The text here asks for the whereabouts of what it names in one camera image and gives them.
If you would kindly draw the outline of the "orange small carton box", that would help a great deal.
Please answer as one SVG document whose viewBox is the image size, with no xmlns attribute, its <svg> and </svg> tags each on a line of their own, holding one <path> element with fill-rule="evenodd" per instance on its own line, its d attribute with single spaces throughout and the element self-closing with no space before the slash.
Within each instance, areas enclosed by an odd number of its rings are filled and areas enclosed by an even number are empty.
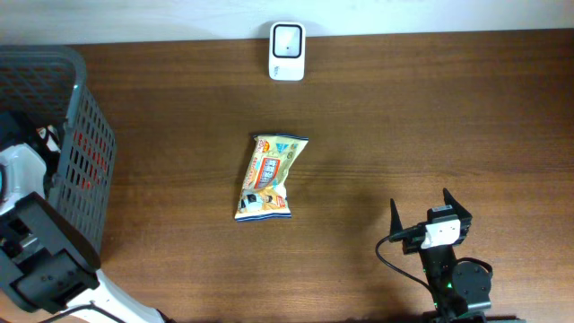
<svg viewBox="0 0 574 323">
<path fill-rule="evenodd" d="M 40 127 L 37 129 L 37 133 L 52 153 L 61 153 L 59 134 L 54 126 Z"/>
</svg>

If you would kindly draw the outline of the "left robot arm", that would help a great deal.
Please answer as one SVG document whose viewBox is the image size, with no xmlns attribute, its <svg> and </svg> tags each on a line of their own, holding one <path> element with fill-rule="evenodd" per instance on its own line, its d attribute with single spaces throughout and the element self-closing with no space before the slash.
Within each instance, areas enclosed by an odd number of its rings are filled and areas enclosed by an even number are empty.
<svg viewBox="0 0 574 323">
<path fill-rule="evenodd" d="M 100 256 L 46 194 L 60 157 L 48 128 L 26 115 L 1 115 L 1 289 L 22 310 L 50 321 L 165 322 L 112 283 Z"/>
</svg>

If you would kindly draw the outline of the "yellow snack bag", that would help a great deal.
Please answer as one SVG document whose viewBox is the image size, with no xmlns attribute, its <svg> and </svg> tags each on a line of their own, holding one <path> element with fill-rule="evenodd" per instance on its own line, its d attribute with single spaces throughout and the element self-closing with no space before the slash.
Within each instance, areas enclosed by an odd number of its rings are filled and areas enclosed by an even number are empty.
<svg viewBox="0 0 574 323">
<path fill-rule="evenodd" d="M 309 142 L 291 134 L 254 135 L 255 149 L 241 185 L 236 222 L 291 218 L 285 181 Z"/>
</svg>

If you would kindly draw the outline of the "red snack bag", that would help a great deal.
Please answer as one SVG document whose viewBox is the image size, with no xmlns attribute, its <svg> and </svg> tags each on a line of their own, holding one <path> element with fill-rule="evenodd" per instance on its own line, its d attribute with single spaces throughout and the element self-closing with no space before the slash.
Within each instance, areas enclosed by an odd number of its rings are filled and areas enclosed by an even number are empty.
<svg viewBox="0 0 574 323">
<path fill-rule="evenodd" d="M 88 135 L 76 130 L 70 154 L 72 165 L 66 176 L 83 191 L 107 188 L 112 175 L 111 154 L 111 145 L 95 130 Z"/>
</svg>

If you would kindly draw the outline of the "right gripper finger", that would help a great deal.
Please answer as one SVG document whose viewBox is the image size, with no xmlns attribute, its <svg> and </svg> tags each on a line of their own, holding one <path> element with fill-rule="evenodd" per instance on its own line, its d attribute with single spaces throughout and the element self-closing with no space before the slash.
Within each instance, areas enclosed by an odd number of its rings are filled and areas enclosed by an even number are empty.
<svg viewBox="0 0 574 323">
<path fill-rule="evenodd" d="M 390 221 L 389 235 L 396 236 L 397 234 L 403 231 L 403 225 L 401 223 L 400 215 L 396 208 L 396 202 L 393 198 L 390 199 L 390 213 L 391 213 L 391 221 Z"/>
<path fill-rule="evenodd" d="M 460 203 L 456 201 L 456 199 L 451 195 L 451 193 L 446 188 L 443 188 L 442 192 L 445 204 L 451 205 L 453 207 L 460 220 L 472 219 L 472 215 Z"/>
</svg>

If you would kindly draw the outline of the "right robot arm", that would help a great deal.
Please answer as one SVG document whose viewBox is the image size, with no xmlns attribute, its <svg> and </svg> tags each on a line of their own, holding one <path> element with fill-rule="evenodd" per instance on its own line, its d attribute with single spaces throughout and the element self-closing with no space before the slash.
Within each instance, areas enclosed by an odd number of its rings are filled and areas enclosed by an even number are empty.
<svg viewBox="0 0 574 323">
<path fill-rule="evenodd" d="M 400 241 L 403 253 L 416 253 L 426 280 L 422 283 L 433 299 L 435 310 L 425 315 L 428 322 L 484 322 L 491 307 L 493 270 L 476 258 L 457 258 L 454 247 L 462 244 L 473 216 L 447 189 L 444 205 L 427 211 L 427 220 L 405 228 L 394 201 L 390 202 L 391 223 L 387 240 Z"/>
</svg>

